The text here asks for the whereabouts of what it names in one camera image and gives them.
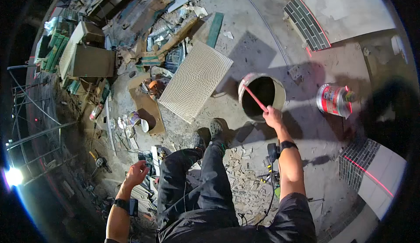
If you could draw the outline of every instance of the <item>person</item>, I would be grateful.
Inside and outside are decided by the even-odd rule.
[[[281,120],[281,112],[267,107],[264,118],[274,128],[280,143],[293,139]],[[220,121],[210,123],[211,142],[194,133],[195,147],[167,156],[160,166],[157,199],[159,242],[316,242],[315,226],[303,182],[302,160],[296,145],[281,151],[278,165],[281,175],[280,205],[269,227],[239,226],[232,191],[222,158],[226,146]],[[203,157],[200,185],[192,189],[186,172]],[[116,198],[129,200],[131,189],[148,172],[145,161],[130,167]],[[125,243],[129,236],[129,214],[113,205],[108,217],[105,242]]]

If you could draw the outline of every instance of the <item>man's left arm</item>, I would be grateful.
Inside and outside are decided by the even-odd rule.
[[[121,185],[121,188],[115,199],[122,199],[125,202],[130,202],[131,191],[134,186],[141,184],[144,177],[149,172],[146,167],[146,161],[141,160],[130,167],[126,179]],[[119,242],[125,243],[129,237],[130,232],[130,216],[129,213],[121,208],[113,205],[108,216],[106,225],[106,240],[105,242]]]

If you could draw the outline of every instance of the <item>black pants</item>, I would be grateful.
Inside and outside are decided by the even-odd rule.
[[[183,149],[167,156],[160,166],[157,224],[164,230],[184,212],[194,209],[235,211],[222,158],[222,141],[214,139],[204,152],[200,185],[186,185],[186,172],[200,159],[201,149]]]

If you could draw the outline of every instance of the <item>brick-pattern tile wall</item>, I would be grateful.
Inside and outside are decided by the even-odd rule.
[[[284,11],[295,23],[312,51],[331,47],[321,27],[301,0],[290,0]]]
[[[339,175],[356,192],[359,191],[364,171],[379,149],[378,142],[367,139],[363,145],[350,143],[339,155]]]

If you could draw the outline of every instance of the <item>red stirring stick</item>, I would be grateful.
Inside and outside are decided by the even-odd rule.
[[[251,97],[255,100],[255,102],[257,102],[257,104],[260,106],[260,108],[264,111],[264,112],[266,112],[266,113],[268,113],[268,109],[265,107],[265,105],[263,105],[263,103],[261,103],[261,101],[260,100],[258,100],[258,98],[251,92],[251,90],[249,90],[249,88],[248,87],[246,87],[246,86],[244,86],[244,88],[245,88],[245,90],[247,90],[248,91],[248,93],[251,95]]]

